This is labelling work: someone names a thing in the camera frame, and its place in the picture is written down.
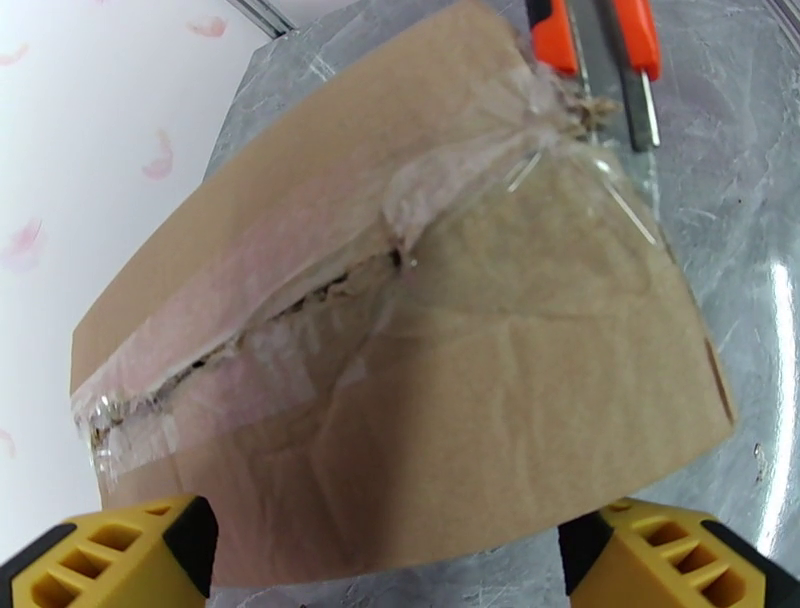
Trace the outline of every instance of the orange handle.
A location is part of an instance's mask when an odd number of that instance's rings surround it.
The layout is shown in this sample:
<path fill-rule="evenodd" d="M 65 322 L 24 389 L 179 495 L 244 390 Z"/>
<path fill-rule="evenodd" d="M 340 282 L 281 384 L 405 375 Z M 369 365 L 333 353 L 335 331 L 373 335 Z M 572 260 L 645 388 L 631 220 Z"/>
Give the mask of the orange handle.
<path fill-rule="evenodd" d="M 614 0 L 617 19 L 631 67 L 647 72 L 650 80 L 661 75 L 661 49 L 648 0 Z"/>
<path fill-rule="evenodd" d="M 566 3 L 567 0 L 528 0 L 528 15 L 536 58 L 563 74 L 575 76 L 578 55 Z"/>

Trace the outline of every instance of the pink pattern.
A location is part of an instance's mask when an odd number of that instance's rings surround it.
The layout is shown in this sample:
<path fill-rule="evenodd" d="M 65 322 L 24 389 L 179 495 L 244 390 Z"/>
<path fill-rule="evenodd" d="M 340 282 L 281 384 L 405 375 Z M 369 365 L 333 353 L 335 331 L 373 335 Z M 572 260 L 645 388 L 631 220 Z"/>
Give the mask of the pink pattern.
<path fill-rule="evenodd" d="M 144 167 L 142 173 L 153 180 L 160 180 L 172 173 L 172 142 L 164 129 L 156 131 L 158 137 L 159 156 Z"/>
<path fill-rule="evenodd" d="M 2 54 L 0 53 L 0 67 L 7 67 L 10 65 L 14 65 L 20 59 L 22 59 L 25 55 L 28 54 L 28 43 L 22 43 L 20 47 L 14 51 L 13 53 Z"/>
<path fill-rule="evenodd" d="M 39 264 L 43 246 L 42 220 L 32 219 L 0 249 L 0 266 L 16 272 L 32 270 Z"/>
<path fill-rule="evenodd" d="M 5 443 L 8 448 L 8 455 L 14 458 L 17 455 L 17 447 L 14 445 L 14 438 L 11 434 L 3 429 L 0 429 L 0 442 Z"/>
<path fill-rule="evenodd" d="M 228 22 L 222 17 L 206 17 L 189 21 L 186 27 L 190 32 L 206 38 L 221 38 L 228 29 Z"/>

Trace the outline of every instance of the table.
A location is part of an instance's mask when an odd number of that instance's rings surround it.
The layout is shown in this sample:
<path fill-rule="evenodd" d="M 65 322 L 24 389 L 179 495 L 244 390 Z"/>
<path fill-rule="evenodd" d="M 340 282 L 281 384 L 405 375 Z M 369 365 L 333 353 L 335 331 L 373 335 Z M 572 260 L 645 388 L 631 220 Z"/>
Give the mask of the table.
<path fill-rule="evenodd" d="M 448 0 L 361 0 L 256 51 L 213 173 L 323 82 Z M 525 27 L 523 0 L 491 0 Z M 641 497 L 700 509 L 800 575 L 795 293 L 800 57 L 765 4 L 652 0 L 664 53 L 663 145 L 649 186 L 740 408 L 736 435 Z M 566 606 L 554 531 L 353 580 L 215 592 L 211 606 Z"/>

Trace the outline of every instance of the cardboard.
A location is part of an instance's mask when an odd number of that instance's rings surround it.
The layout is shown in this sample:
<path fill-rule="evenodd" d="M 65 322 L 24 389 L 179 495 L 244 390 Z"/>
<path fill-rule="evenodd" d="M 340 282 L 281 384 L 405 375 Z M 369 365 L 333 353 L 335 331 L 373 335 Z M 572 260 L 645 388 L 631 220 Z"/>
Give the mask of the cardboard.
<path fill-rule="evenodd" d="M 75 330 L 104 505 L 203 494 L 217 584 L 310 581 L 532 534 L 728 436 L 658 227 L 608 152 L 547 147 L 563 105 L 466 0 L 201 186 Z"/>

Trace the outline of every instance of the torn cardboard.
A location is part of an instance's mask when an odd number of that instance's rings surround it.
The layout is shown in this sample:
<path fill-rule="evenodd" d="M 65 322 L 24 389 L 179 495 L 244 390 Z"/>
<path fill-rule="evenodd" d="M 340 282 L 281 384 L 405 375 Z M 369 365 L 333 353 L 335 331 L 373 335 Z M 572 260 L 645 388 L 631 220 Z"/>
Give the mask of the torn cardboard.
<path fill-rule="evenodd" d="M 300 582 L 500 545 L 726 437 L 680 270 L 565 101 L 467 0 L 198 189 L 75 330 L 104 505 L 202 494 L 217 584 Z"/>

